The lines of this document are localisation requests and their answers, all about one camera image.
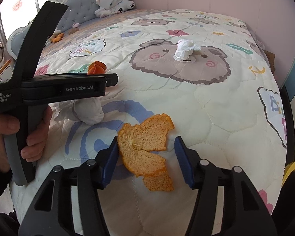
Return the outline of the small pink toy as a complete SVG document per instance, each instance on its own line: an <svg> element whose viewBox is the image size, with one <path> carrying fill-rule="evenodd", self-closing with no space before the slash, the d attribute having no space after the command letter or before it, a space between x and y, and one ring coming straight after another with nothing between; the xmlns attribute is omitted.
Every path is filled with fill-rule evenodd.
<svg viewBox="0 0 295 236"><path fill-rule="evenodd" d="M72 28L78 28L80 26L80 23L74 23L73 25L72 25Z"/></svg>

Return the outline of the open cardboard box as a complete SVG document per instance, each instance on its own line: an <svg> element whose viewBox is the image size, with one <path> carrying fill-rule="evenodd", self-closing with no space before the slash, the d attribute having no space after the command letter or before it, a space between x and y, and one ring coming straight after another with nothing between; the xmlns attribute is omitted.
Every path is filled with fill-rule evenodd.
<svg viewBox="0 0 295 236"><path fill-rule="evenodd" d="M264 53L269 61L270 68L271 68L271 73L275 73L275 66L274 66L274 61L275 61L275 54L269 51L264 50Z"/></svg>

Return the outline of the small orange plush toy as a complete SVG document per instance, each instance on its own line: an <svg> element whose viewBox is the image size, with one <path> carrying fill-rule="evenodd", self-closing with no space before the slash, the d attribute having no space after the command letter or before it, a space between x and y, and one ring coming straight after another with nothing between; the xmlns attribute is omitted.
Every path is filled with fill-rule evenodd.
<svg viewBox="0 0 295 236"><path fill-rule="evenodd" d="M50 42L57 43L62 40L63 36L64 36L64 33L60 33L58 35L54 34L53 36L50 37Z"/></svg>

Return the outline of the orange peel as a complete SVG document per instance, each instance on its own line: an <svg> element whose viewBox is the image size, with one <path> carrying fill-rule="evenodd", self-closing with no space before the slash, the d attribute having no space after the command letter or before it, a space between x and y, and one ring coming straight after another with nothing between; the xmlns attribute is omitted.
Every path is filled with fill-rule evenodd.
<svg viewBox="0 0 295 236"><path fill-rule="evenodd" d="M141 124L126 123L118 132L117 143L124 166L136 177L143 177L150 191L172 191L166 159L156 151L167 149L167 134L175 128L171 118L156 114Z"/></svg>
<svg viewBox="0 0 295 236"><path fill-rule="evenodd" d="M106 72L105 63L100 62L100 61L95 61L89 65L87 74L88 75L99 75L99 74L104 74L105 72Z"/></svg>

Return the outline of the cartoon bear quilt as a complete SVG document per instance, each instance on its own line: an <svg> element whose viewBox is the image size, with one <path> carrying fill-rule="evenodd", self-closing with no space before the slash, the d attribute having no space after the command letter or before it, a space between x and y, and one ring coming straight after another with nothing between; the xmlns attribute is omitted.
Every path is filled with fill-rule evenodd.
<svg viewBox="0 0 295 236"><path fill-rule="evenodd" d="M180 39L201 46L186 61L174 54ZM240 166L268 211L273 211L286 161L286 125L279 88L245 23L191 10L132 11L92 22L46 47L39 75L84 73L95 60L119 77L100 102L101 123L52 121L36 179L11 184L17 219L56 165L76 167L106 149L126 123L167 114L166 159L174 190L150 191L118 161L111 183L99 191L111 235L184 235L197 192L184 182L174 140L218 167Z"/></svg>

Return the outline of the white cloth bundle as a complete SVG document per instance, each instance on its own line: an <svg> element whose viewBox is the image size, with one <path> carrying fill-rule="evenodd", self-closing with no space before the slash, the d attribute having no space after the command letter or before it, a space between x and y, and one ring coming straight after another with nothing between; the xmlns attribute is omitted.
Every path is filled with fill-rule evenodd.
<svg viewBox="0 0 295 236"><path fill-rule="evenodd" d="M176 61L186 61L193 54L194 51L200 51L201 46L197 45L192 40L180 39L177 42L177 49L174 54Z"/></svg>
<svg viewBox="0 0 295 236"><path fill-rule="evenodd" d="M68 119L95 125L103 121L104 112L99 98L69 100L51 104L54 121Z"/></svg>

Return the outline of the white bear plush toy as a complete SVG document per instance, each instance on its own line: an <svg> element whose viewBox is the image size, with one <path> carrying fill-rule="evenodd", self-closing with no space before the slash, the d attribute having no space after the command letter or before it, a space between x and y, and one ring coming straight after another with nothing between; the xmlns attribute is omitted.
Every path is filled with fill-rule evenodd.
<svg viewBox="0 0 295 236"><path fill-rule="evenodd" d="M135 7L133 0L96 0L96 4L99 6L94 12L97 18L132 10Z"/></svg>

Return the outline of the small brown toy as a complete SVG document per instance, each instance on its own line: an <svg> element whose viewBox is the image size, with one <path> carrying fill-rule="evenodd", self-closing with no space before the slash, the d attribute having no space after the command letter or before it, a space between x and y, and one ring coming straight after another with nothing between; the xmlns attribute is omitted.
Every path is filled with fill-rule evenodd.
<svg viewBox="0 0 295 236"><path fill-rule="evenodd" d="M67 33L69 35L71 35L71 34L74 34L74 33L78 32L78 31L79 31L79 28L71 28Z"/></svg>

